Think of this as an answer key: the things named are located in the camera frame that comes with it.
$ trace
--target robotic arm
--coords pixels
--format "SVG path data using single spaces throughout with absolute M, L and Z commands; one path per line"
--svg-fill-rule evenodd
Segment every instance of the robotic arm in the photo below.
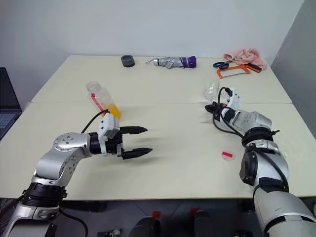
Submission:
M 65 133 L 57 137 L 51 150 L 39 160 L 32 182 L 18 202 L 3 236 L 53 237 L 56 226 L 51 221 L 59 210 L 59 202 L 67 196 L 65 187 L 79 161 L 96 154 L 117 154 L 123 159 L 145 155 L 152 149 L 125 151 L 122 140 L 123 134 L 145 131 L 138 126 L 120 127 L 119 120 L 106 113 L 99 134 Z
M 316 218 L 295 195 L 289 193 L 289 169 L 273 141 L 272 122 L 258 112 L 237 110 L 239 96 L 225 88 L 228 105 L 205 106 L 217 121 L 228 124 L 242 136 L 245 152 L 239 176 L 253 188 L 256 214 L 264 237 L 314 237 Z

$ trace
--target orange liquid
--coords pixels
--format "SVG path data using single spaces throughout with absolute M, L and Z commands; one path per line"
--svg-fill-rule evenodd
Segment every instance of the orange liquid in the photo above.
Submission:
M 120 119 L 121 113 L 115 104 L 107 104 L 104 106 L 105 110 L 109 110 L 112 115 Z

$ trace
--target scissors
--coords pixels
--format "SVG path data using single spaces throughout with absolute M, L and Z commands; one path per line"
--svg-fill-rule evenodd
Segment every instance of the scissors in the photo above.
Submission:
M 217 62 L 213 64 L 214 68 L 219 68 L 219 69 L 226 69 L 229 67 L 229 64 L 232 63 L 232 61 L 226 61 L 226 62 Z

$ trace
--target black tape roll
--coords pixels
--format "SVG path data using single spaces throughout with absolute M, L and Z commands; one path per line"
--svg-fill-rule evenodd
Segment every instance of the black tape roll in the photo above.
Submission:
M 135 65 L 135 61 L 132 55 L 123 55 L 120 59 L 124 67 L 130 68 Z

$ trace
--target pink cloth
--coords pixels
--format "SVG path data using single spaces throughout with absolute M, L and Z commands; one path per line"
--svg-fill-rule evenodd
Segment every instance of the pink cloth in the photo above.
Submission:
M 252 63 L 262 68 L 262 70 L 267 68 L 267 65 L 261 60 L 259 52 L 255 48 L 243 48 L 234 52 L 225 53 L 223 58 L 226 61 L 233 61 L 238 65 Z

